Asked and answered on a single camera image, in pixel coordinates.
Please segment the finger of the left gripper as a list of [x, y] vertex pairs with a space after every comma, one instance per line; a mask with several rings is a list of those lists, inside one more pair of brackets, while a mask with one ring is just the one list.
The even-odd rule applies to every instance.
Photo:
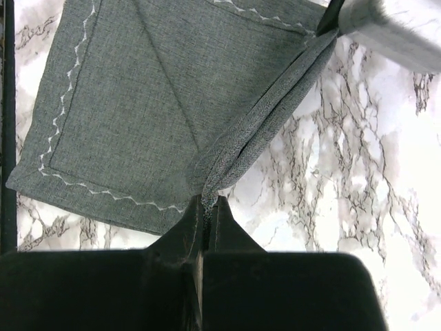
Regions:
[[338, 15], [344, 2], [345, 0], [331, 0], [329, 2], [329, 5], [327, 6], [327, 9], [325, 10], [325, 13], [316, 29], [317, 37], [338, 27]]

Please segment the grey cloth napkin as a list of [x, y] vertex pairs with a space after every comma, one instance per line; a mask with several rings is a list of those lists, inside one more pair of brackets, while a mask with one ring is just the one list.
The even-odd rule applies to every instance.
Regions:
[[66, 1], [7, 186], [163, 234], [261, 155], [326, 66], [311, 1]]

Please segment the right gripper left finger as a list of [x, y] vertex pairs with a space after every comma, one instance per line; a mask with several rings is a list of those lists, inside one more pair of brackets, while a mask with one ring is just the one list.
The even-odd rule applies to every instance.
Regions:
[[203, 207], [147, 248], [16, 252], [1, 258], [2, 330], [200, 330]]

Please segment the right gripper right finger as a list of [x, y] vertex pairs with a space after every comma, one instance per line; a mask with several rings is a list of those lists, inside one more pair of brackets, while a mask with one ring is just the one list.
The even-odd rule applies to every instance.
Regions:
[[346, 253], [267, 252], [214, 206], [203, 257], [204, 330], [385, 330], [371, 275]]

